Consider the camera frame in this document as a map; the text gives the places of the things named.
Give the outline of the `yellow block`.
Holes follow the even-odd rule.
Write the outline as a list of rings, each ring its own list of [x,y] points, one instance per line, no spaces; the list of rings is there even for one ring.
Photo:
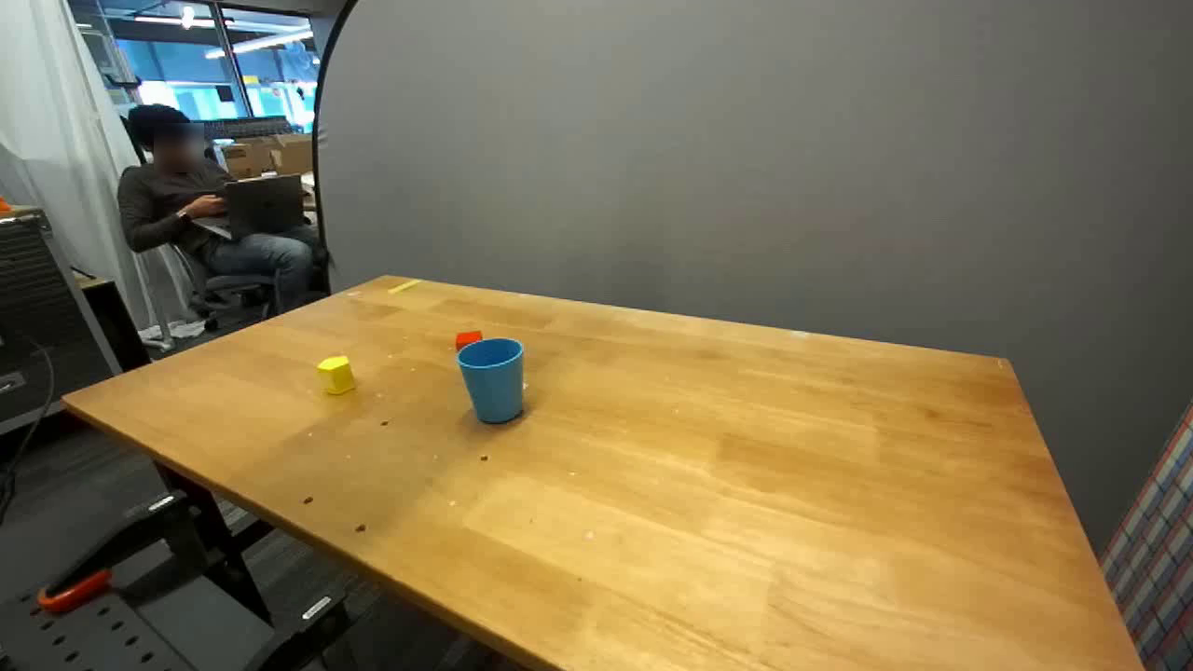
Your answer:
[[[317,363],[319,374],[319,393],[324,395],[349,395],[359,386],[349,357],[345,353],[332,353]]]

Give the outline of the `blue plastic cup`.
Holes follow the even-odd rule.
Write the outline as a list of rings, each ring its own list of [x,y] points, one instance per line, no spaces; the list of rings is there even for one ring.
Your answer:
[[[464,395],[486,425],[507,425],[520,412],[520,363],[517,338],[477,338],[460,352]]]

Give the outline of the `red-orange block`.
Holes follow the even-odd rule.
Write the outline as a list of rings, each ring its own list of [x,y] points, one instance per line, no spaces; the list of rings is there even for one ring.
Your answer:
[[[486,338],[482,329],[463,329],[463,330],[455,330],[455,352],[464,352],[464,345],[473,345],[473,342],[482,342],[482,338]]]

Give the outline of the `seated person with laptop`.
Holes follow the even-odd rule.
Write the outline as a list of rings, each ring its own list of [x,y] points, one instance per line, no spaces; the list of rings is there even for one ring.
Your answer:
[[[213,155],[200,112],[135,103],[122,127],[136,159],[115,202],[135,255],[175,246],[206,277],[266,279],[281,313],[327,293],[327,255],[298,179],[233,179]]]

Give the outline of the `grey backdrop panel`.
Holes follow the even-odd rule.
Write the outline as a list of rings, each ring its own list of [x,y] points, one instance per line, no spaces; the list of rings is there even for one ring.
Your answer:
[[[1107,538],[1193,398],[1193,0],[354,0],[332,268],[1003,353]]]

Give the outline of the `black equipment cabinet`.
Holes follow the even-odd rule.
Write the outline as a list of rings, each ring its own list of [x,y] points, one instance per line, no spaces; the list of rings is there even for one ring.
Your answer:
[[[115,374],[115,353],[42,207],[0,221],[0,434]]]

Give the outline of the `white curtain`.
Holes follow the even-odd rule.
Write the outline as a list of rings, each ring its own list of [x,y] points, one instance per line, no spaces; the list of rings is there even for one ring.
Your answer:
[[[68,0],[0,0],[0,185],[37,205],[68,261],[113,279],[141,334],[166,342],[189,318],[180,273],[135,255],[115,185],[131,138]]]

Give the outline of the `plaid fabric chair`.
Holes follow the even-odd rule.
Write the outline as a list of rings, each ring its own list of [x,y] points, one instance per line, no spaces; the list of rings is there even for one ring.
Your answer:
[[[1104,547],[1145,671],[1193,671],[1193,406]]]

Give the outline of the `black table leg frame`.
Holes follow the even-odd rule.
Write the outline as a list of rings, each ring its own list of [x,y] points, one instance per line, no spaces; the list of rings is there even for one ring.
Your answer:
[[[271,533],[269,521],[231,528],[215,506],[215,497],[182,475],[155,470],[163,497],[135,512],[122,524],[71,560],[37,591],[57,591],[93,569],[115,569],[122,560],[148,544],[166,544],[163,581],[213,579],[233,603],[259,621],[271,619],[266,591],[251,579],[242,552]],[[303,671],[319,660],[354,625],[345,603],[332,591],[317,595],[298,619],[289,619],[269,644],[247,662],[247,671]]]

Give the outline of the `orange-handled tool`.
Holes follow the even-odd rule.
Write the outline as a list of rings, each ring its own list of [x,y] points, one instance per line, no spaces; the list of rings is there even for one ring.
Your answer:
[[[57,591],[37,591],[37,609],[44,616],[68,616],[68,611],[88,603],[93,595],[102,595],[109,588],[109,581],[113,581],[113,569],[93,569]]]

